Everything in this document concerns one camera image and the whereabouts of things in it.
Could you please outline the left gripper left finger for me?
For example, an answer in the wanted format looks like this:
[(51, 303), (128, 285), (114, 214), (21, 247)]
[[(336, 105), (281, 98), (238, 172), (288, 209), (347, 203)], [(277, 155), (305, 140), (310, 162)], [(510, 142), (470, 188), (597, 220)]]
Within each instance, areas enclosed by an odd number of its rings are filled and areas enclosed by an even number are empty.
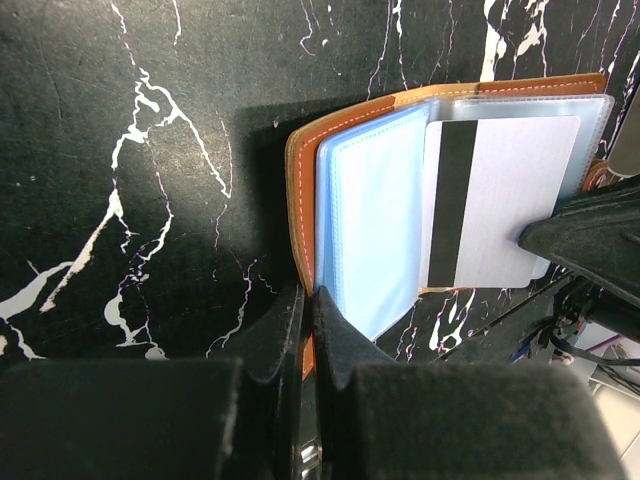
[(211, 361), (209, 479), (296, 479), (305, 293), (294, 283)]

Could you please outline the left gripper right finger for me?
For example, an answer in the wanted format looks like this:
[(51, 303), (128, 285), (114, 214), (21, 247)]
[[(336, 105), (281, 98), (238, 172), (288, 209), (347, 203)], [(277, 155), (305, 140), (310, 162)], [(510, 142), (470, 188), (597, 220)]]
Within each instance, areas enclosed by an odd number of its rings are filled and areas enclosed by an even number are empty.
[(312, 298), (321, 477), (354, 479), (362, 466), (362, 427), (353, 379), (360, 366), (394, 360), (349, 323), (324, 286)]

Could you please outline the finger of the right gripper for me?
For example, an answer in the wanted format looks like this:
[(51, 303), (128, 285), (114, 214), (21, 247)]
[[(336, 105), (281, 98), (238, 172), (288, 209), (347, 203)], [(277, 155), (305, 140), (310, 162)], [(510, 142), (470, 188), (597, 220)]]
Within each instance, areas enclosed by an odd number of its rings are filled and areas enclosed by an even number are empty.
[(622, 300), (639, 303), (639, 181), (577, 196), (527, 226), (522, 249), (562, 265)]
[(609, 170), (618, 176), (636, 176), (640, 170), (639, 90), (626, 111), (609, 154)]

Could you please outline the white credit card black stripe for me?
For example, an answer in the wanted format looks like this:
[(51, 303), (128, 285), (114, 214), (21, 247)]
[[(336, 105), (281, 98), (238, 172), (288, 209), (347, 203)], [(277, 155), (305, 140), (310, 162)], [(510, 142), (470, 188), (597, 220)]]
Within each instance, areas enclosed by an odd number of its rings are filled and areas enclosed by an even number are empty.
[(435, 121), (423, 166), (422, 288), (521, 288), (537, 262), (525, 226), (552, 213), (576, 116)]

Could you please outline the brown leather card holder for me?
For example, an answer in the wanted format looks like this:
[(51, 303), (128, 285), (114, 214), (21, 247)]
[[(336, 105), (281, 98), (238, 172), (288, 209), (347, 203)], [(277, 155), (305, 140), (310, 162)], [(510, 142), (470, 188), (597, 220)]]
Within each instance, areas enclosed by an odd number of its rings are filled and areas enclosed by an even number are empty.
[(554, 210), (583, 187), (613, 106), (605, 88), (600, 73), (428, 85), (338, 110), (294, 131), (285, 149), (286, 198), (306, 292), (326, 287), (346, 320), (375, 340), (422, 294), (484, 289), (419, 285), (427, 125), (578, 117)]

